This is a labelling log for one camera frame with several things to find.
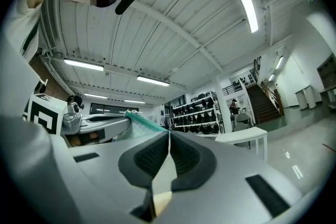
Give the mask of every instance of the gray plastic surface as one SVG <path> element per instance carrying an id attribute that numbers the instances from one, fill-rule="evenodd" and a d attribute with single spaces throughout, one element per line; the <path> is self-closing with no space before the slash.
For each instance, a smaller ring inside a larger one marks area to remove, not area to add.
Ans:
<path id="1" fill-rule="evenodd" d="M 81 120 L 82 115 L 80 115 L 80 118 L 75 123 L 71 124 L 71 127 L 62 126 L 61 129 L 61 135 L 72 135 L 77 134 L 79 132 L 80 126 L 81 126 Z"/>
<path id="2" fill-rule="evenodd" d="M 282 174 L 258 159 L 254 152 L 194 135 L 181 136 L 209 148 L 217 158 L 212 177 L 200 188 L 173 193 L 172 200 L 152 223 L 255 223 L 271 214 L 245 181 L 261 175 L 290 205 L 302 198 L 300 191 Z"/>
<path id="3" fill-rule="evenodd" d="M 131 186 L 120 173 L 120 155 L 161 132 L 115 143 L 67 148 L 60 136 L 21 118 L 0 118 L 0 150 L 13 182 L 50 223 L 143 223 L 129 213 L 145 201 L 146 190 Z M 265 223 L 272 219 L 245 181 L 261 175 L 290 205 L 300 191 L 245 148 L 192 135 L 216 159 L 213 175 L 200 188 L 173 193 L 152 223 Z M 75 156 L 99 157 L 76 163 Z M 287 211 L 281 214 L 286 218 Z"/>
<path id="4" fill-rule="evenodd" d="M 97 118 L 107 118 L 107 120 L 91 121 Z M 86 115 L 82 117 L 79 134 L 90 133 L 104 129 L 105 137 L 99 139 L 100 143 L 111 140 L 121 132 L 127 130 L 131 126 L 131 120 L 129 118 L 121 117 L 118 114 L 96 114 Z"/>

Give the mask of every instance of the window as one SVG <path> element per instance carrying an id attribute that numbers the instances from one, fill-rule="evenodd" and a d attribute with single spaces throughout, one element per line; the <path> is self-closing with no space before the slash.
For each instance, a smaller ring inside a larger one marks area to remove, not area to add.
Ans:
<path id="1" fill-rule="evenodd" d="M 139 111 L 138 108 L 126 108 L 126 107 L 122 107 L 122 106 L 91 103 L 90 115 L 92 115 L 92 114 L 104 114 L 104 113 L 113 113 L 113 114 L 122 115 L 126 110 Z"/>

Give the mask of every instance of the white table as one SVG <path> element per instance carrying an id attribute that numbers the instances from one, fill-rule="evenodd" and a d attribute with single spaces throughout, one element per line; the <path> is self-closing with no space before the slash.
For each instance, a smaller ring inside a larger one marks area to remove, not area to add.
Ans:
<path id="1" fill-rule="evenodd" d="M 264 139 L 264 160 L 267 161 L 267 131 L 258 127 L 249 128 L 246 130 L 219 135 L 215 141 L 236 144 L 248 142 L 251 140 L 256 141 L 256 153 L 259 155 L 259 142 L 260 138 Z"/>

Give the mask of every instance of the fluorescent light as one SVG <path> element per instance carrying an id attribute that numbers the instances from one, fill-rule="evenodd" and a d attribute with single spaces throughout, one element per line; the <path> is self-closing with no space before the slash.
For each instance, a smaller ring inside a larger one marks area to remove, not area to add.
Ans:
<path id="1" fill-rule="evenodd" d="M 257 16 L 256 16 L 256 12 L 253 7 L 252 0 L 241 0 L 241 2 L 244 6 L 244 9 L 245 9 L 245 12 L 248 18 L 248 22 L 250 24 L 251 32 L 254 33 L 259 28 L 258 28 Z"/>
<path id="2" fill-rule="evenodd" d="M 69 59 L 64 59 L 64 63 L 66 63 L 67 65 L 75 66 L 75 67 L 84 67 L 84 68 L 89 68 L 93 70 L 104 71 L 103 66 L 93 65 L 91 63 L 85 63 L 85 62 L 74 61 L 74 60 L 69 60 Z"/>
<path id="3" fill-rule="evenodd" d="M 161 85 L 161 86 L 169 86 L 170 84 L 167 82 L 163 82 L 160 80 L 156 80 L 156 79 L 149 79 L 143 76 L 138 76 L 137 80 L 141 80 L 141 81 L 145 81 L 145 82 L 149 82 L 149 83 L 153 83 L 153 84 L 157 84 L 157 85 Z"/>
<path id="4" fill-rule="evenodd" d="M 283 60 L 283 56 L 280 57 L 279 62 L 278 62 L 278 65 L 277 65 L 277 67 L 276 67 L 275 69 L 278 69 L 278 68 L 279 68 L 279 66 L 281 65 L 282 60 Z"/>
<path id="5" fill-rule="evenodd" d="M 130 103 L 138 103 L 138 104 L 146 104 L 146 102 L 141 102 L 141 101 L 132 101 L 132 100 L 125 100 L 125 102 L 130 102 Z"/>
<path id="6" fill-rule="evenodd" d="M 89 97 L 96 97 L 96 98 L 107 99 L 106 96 L 100 96 L 100 95 L 95 95 L 95 94 L 90 94 L 90 93 L 84 93 L 84 95 L 89 96 Z"/>

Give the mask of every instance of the white metal ceiling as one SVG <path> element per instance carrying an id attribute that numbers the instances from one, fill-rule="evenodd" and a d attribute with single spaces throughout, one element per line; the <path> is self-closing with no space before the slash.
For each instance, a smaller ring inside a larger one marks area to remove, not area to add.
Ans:
<path id="1" fill-rule="evenodd" d="M 122 16 L 115 6 L 96 8 L 60 0 L 59 26 L 69 56 L 144 73 L 186 86 L 199 78 L 211 77 L 225 66 L 258 46 L 270 45 L 290 35 L 291 8 L 308 0 L 253 0 L 259 30 L 250 33 L 239 0 L 138 0 L 173 21 L 204 46 L 206 57 L 169 25 L 139 9 L 130 7 Z M 267 14 L 270 14 L 271 25 Z M 184 93 L 174 87 L 160 87 L 134 78 L 67 66 L 53 61 L 67 83 L 132 92 L 138 96 L 171 98 Z M 78 93 L 87 89 L 74 88 Z"/>

